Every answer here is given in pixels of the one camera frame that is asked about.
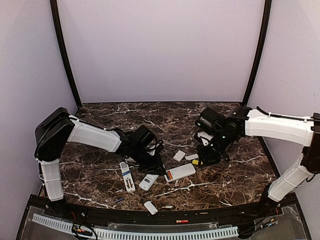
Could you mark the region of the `small white remote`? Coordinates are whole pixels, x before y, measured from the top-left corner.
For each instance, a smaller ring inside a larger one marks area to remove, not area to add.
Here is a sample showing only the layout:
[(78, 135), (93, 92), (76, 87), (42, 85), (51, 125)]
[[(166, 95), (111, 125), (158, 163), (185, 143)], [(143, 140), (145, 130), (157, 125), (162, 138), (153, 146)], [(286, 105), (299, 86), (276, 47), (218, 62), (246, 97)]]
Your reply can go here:
[(194, 168), (192, 163), (181, 165), (181, 166), (169, 169), (167, 171), (170, 171), (173, 177), (172, 181), (168, 183), (192, 176), (196, 173), (196, 169)]

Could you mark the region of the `white remote with battery bay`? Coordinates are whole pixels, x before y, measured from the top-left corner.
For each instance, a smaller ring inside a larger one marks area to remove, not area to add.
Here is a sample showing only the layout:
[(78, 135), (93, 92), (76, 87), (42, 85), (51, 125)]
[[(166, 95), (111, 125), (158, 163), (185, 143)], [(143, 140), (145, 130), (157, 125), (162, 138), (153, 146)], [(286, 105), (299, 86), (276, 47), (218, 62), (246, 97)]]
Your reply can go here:
[(149, 191), (152, 185), (156, 182), (159, 175), (156, 174), (147, 174), (143, 180), (139, 183), (139, 187), (144, 191)]

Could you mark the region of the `red battery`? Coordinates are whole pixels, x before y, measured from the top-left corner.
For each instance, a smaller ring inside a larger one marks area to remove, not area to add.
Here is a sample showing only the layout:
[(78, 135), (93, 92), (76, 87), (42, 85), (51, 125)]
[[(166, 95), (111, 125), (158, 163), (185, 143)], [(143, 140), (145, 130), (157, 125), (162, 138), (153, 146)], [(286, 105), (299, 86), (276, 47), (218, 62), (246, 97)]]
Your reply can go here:
[(188, 223), (188, 222), (189, 222), (189, 220), (187, 220), (187, 219), (176, 220), (176, 223), (177, 223), (177, 224), (186, 224), (186, 223)]
[(165, 205), (165, 206), (162, 206), (161, 208), (162, 209), (172, 209), (174, 206), (172, 205)]

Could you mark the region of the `orange batteries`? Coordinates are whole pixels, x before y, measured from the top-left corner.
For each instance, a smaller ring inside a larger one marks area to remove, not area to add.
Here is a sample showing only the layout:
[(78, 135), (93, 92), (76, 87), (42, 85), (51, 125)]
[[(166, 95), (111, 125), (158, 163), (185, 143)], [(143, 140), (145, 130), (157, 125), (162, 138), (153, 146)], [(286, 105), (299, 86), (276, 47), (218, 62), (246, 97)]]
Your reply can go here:
[(171, 182), (173, 180), (173, 176), (172, 176), (170, 170), (166, 171), (166, 175), (165, 176), (166, 176), (167, 182)]

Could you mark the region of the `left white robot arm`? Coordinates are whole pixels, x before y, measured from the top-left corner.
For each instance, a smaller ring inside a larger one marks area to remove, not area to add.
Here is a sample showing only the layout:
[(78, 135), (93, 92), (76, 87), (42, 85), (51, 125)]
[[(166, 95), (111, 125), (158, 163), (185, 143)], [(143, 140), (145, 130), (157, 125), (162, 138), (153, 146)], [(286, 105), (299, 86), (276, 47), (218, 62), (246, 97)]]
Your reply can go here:
[(70, 206), (63, 201), (60, 171), (61, 155), (68, 145), (81, 145), (130, 158), (145, 174), (162, 176), (166, 173), (161, 157), (163, 141), (145, 125), (134, 131), (100, 127), (59, 107), (35, 128), (34, 133), (34, 158), (39, 164), (46, 196), (52, 202), (50, 208), (60, 218), (67, 218), (71, 213)]

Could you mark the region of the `white wide remote battery cover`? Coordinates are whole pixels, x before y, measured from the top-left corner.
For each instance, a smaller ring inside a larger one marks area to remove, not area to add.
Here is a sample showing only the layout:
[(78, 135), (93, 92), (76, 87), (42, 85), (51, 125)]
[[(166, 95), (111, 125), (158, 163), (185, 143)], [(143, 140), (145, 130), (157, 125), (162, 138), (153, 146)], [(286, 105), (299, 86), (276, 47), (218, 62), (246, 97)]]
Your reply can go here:
[(173, 159), (177, 162), (180, 162), (184, 157), (185, 157), (186, 153), (179, 150), (173, 157)]

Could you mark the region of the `yellow handled screwdriver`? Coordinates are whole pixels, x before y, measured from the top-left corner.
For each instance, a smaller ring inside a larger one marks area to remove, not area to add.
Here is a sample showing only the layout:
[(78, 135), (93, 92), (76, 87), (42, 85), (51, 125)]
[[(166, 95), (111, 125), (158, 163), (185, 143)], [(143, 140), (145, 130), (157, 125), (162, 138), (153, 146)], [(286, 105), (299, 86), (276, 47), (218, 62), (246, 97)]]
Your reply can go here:
[(194, 159), (194, 160), (192, 160), (192, 164), (196, 165), (196, 166), (201, 166), (203, 164), (203, 162), (201, 160)]

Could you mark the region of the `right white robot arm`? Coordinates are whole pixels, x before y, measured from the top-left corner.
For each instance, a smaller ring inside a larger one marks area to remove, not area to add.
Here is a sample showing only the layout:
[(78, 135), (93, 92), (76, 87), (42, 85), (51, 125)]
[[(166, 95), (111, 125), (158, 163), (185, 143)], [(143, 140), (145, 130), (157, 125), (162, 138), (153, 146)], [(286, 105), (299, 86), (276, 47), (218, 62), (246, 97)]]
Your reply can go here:
[(195, 125), (211, 136), (197, 147), (199, 166), (228, 159), (229, 147), (244, 137), (259, 137), (281, 175), (266, 187), (255, 213), (266, 217), (288, 193), (320, 173), (320, 115), (293, 116), (266, 112), (259, 107), (237, 106), (227, 115), (206, 108)]

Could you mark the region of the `white slim remote battery cover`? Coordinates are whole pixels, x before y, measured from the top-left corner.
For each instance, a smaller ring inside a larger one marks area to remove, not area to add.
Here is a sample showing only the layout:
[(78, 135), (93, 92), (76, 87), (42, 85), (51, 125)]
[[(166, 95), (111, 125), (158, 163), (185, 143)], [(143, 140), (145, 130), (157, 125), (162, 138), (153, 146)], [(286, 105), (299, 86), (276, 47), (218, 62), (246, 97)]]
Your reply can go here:
[(198, 158), (199, 158), (199, 156), (198, 156), (198, 154), (196, 154), (196, 153), (185, 156), (185, 159), (188, 160), (188, 161), (196, 160), (196, 159), (198, 159)]

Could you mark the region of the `slim white QR-code remote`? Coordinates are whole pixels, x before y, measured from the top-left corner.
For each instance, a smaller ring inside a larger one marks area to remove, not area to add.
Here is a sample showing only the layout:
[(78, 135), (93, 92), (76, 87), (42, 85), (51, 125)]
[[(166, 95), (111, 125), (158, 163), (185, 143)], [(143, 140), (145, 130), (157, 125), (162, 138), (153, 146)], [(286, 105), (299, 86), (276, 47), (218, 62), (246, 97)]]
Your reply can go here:
[[(130, 167), (126, 162), (124, 162), (124, 161), (120, 162), (119, 165), (120, 165), (121, 175), (122, 175), (122, 173), (130, 171)], [(134, 184), (134, 181), (133, 181), (133, 178), (132, 178), (132, 174), (129, 173), (127, 175), (122, 176), (122, 178), (123, 178), (123, 181), (124, 181), (124, 184), (125, 184), (126, 191), (128, 193), (135, 192), (136, 191), (136, 187), (135, 187), (135, 184)]]

